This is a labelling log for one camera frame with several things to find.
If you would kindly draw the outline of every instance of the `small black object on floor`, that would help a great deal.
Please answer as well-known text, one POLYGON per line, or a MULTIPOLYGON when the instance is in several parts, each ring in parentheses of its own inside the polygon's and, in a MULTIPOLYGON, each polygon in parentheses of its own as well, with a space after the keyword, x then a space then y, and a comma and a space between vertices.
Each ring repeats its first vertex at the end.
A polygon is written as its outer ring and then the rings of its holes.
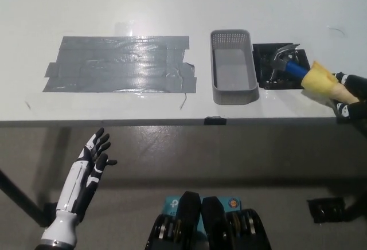
POLYGON ((345 202, 342 197, 307 200, 315 223, 344 221, 345 202))

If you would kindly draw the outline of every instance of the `robotic hand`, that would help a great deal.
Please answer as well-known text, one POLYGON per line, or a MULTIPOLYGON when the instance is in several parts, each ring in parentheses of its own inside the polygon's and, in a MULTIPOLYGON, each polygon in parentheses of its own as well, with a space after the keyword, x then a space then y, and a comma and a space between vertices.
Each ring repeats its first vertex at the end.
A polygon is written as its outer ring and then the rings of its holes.
POLYGON ((340 116, 351 120, 367 118, 367 79, 342 72, 336 73, 335 77, 339 83, 343 84, 351 94, 360 100, 353 104, 343 104, 335 100, 334 103, 340 116))
POLYGON ((82 222, 105 167, 117 164, 103 153, 111 145, 108 142, 110 135, 102 136, 103 133, 101 128, 93 134, 73 163, 57 203, 56 219, 43 233, 36 250, 75 248, 75 227, 82 222))

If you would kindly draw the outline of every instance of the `table leg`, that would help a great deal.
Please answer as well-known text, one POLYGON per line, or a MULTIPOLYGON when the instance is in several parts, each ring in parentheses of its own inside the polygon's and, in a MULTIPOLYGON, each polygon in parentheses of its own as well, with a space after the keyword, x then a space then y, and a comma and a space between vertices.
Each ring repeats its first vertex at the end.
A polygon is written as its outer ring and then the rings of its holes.
POLYGON ((0 170, 0 189, 17 204, 39 226, 48 227, 52 217, 41 210, 9 177, 0 170))

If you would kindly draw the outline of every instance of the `gray duct tape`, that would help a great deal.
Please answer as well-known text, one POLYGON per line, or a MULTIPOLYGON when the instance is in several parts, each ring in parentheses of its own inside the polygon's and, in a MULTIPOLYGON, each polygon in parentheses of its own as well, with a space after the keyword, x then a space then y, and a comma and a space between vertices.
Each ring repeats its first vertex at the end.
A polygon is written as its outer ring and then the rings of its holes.
POLYGON ((58 77, 58 69, 59 69, 58 63, 50 62, 47 67, 45 77, 48 77, 48 78, 58 77))
POLYGON ((66 49, 160 50, 189 49, 188 36, 136 37, 64 37, 60 46, 66 49))
POLYGON ((82 63, 98 61, 103 63, 182 63, 185 51, 179 49, 150 52, 129 52, 115 50, 60 50, 57 63, 82 63))
POLYGON ((188 63, 154 64, 154 63, 107 63, 86 62, 68 64, 67 68, 59 71, 56 62, 50 62, 45 77, 194 77, 195 67, 188 63))
POLYGON ((95 63, 81 66, 79 77, 194 77, 194 67, 187 63, 95 63))
POLYGON ((195 93, 196 78, 49 78, 44 92, 170 92, 195 93))

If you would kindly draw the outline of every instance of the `gray floor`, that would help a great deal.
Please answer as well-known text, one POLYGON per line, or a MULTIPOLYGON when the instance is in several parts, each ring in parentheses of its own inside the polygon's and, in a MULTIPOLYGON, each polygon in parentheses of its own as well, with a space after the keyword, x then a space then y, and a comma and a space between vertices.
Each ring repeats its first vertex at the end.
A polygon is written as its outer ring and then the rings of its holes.
MULTIPOLYGON (((0 168, 39 203, 57 201, 96 128, 2 128, 0 168)), ((352 126, 111 127, 106 170, 77 249, 144 249, 166 196, 239 196, 273 249, 366 249, 367 223, 313 224, 306 200, 352 203, 367 178, 366 138, 352 126)), ((42 229, 0 193, 0 249, 33 249, 42 229)))

